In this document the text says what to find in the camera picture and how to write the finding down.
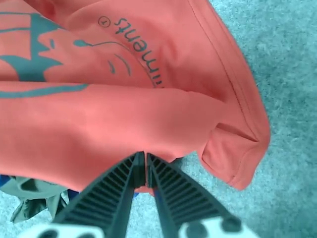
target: t-shirt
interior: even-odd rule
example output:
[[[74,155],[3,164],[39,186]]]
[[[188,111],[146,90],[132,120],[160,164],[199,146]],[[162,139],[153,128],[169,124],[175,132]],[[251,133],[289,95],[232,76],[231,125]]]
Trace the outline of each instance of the t-shirt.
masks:
[[[0,113],[0,174],[75,191],[136,151],[244,189],[270,138],[207,0],[0,1]]]

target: green cloth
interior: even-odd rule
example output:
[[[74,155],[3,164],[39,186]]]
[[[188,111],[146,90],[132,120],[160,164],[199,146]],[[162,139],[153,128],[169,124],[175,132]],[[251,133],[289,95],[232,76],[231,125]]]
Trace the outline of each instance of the green cloth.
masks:
[[[67,188],[42,180],[10,176],[10,180],[0,190],[20,200],[20,205],[10,219],[14,223],[26,221],[45,209],[54,219],[67,205],[61,196]]]

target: gray carpet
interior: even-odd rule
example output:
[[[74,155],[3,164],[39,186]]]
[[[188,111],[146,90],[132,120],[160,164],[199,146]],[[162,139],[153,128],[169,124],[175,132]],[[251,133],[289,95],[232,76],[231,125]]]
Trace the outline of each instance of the gray carpet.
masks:
[[[263,238],[317,237],[317,1],[212,0],[254,73],[272,139],[252,184],[236,191],[211,176],[195,154],[182,169]],[[48,212],[13,225],[14,197],[0,193],[0,237],[15,238]],[[128,238],[161,238],[152,197],[133,202]]]

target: stitched seam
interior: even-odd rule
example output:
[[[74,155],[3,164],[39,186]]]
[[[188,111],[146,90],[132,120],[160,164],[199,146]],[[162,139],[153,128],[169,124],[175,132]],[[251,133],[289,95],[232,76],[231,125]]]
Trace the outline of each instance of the stitched seam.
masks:
[[[197,15],[196,15],[196,13],[195,13],[195,11],[194,11],[193,6],[192,6],[191,3],[190,3],[190,0],[187,0],[187,2],[188,2],[188,4],[189,4],[189,6],[191,7],[192,12],[193,12],[193,14],[194,14],[196,20],[198,21],[198,23],[199,23],[201,29],[203,30],[203,32],[204,32],[204,34],[206,35],[207,39],[209,40],[210,44],[213,46],[214,50],[216,51],[216,53],[217,53],[217,55],[218,55],[218,57],[219,57],[219,59],[220,59],[220,62],[221,62],[222,66],[223,66],[223,68],[224,68],[224,70],[225,70],[225,73],[226,73],[226,75],[227,75],[227,77],[228,77],[229,83],[230,83],[230,85],[231,85],[231,87],[232,87],[232,90],[233,90],[233,92],[234,92],[234,94],[235,94],[235,97],[236,97],[236,99],[237,99],[237,101],[238,101],[240,110],[241,110],[241,112],[242,112],[242,114],[243,114],[244,121],[245,121],[245,123],[247,124],[247,126],[248,126],[248,128],[250,129],[250,131],[251,131],[251,133],[253,134],[253,136],[254,136],[254,137],[256,138],[256,140],[258,141],[258,138],[257,138],[256,135],[254,134],[253,130],[250,128],[250,126],[249,126],[249,124],[248,124],[248,122],[247,122],[247,120],[246,120],[246,117],[245,117],[245,115],[244,115],[244,113],[243,113],[243,109],[242,109],[241,103],[240,103],[240,101],[239,101],[239,99],[238,99],[238,97],[237,97],[237,93],[236,93],[236,91],[235,91],[235,89],[234,89],[234,87],[233,87],[233,83],[232,83],[231,80],[230,80],[230,77],[229,77],[229,75],[228,75],[228,72],[227,72],[226,68],[224,67],[223,61],[222,61],[221,57],[219,56],[218,51],[217,51],[216,48],[214,47],[214,45],[213,45],[213,43],[211,42],[211,40],[210,40],[208,34],[206,33],[206,31],[204,30],[203,26],[201,25],[201,23],[200,23],[200,21],[199,21]],[[253,148],[250,148],[249,150],[247,150],[247,151],[244,153],[244,155],[241,157],[241,159],[239,160],[238,169],[237,169],[236,174],[235,174],[235,175],[232,177],[232,179],[230,179],[227,183],[231,183],[231,182],[236,178],[237,174],[238,174],[239,171],[241,170],[241,164],[242,164],[242,160],[243,160],[244,156],[245,156],[250,150],[252,150],[252,149],[253,149]]]
[[[191,3],[190,3],[190,0],[187,0],[187,2],[188,2],[188,4],[189,4],[189,6],[191,7],[192,12],[193,12],[195,18],[197,19],[197,21],[198,21],[198,23],[199,23],[201,29],[203,30],[203,32],[204,32],[204,34],[206,35],[207,39],[209,40],[210,44],[213,46],[214,50],[216,51],[216,53],[217,53],[217,55],[218,55],[218,57],[219,57],[219,59],[220,59],[220,62],[221,62],[221,64],[222,64],[223,68],[224,68],[224,71],[225,71],[225,73],[226,73],[226,75],[227,75],[227,78],[228,78],[228,80],[229,80],[229,83],[230,83],[230,85],[231,85],[231,88],[232,88],[232,90],[233,90],[233,92],[234,92],[234,95],[235,95],[235,97],[236,97],[236,99],[237,99],[237,101],[238,101],[238,104],[239,104],[240,110],[241,110],[241,112],[242,112],[244,121],[245,121],[246,125],[248,126],[249,130],[251,131],[251,133],[253,134],[253,136],[254,136],[254,137],[256,138],[256,140],[258,141],[257,136],[255,135],[255,133],[253,132],[253,130],[250,128],[250,126],[249,126],[249,124],[248,124],[248,122],[247,122],[247,120],[246,120],[246,116],[245,116],[244,113],[243,113],[242,105],[241,105],[241,103],[240,103],[240,101],[239,101],[239,99],[238,99],[237,93],[236,93],[236,91],[235,91],[235,89],[234,89],[234,87],[233,87],[233,83],[232,83],[231,80],[230,80],[230,77],[229,77],[229,75],[228,75],[228,72],[227,72],[226,68],[224,67],[224,63],[223,63],[221,57],[219,56],[218,51],[217,51],[216,48],[214,47],[214,45],[213,45],[212,41],[210,40],[208,34],[206,33],[206,31],[204,30],[203,26],[201,25],[201,23],[200,23],[200,21],[199,21],[197,15],[196,15],[196,13],[195,13],[195,10],[194,10],[193,6],[192,6]]]

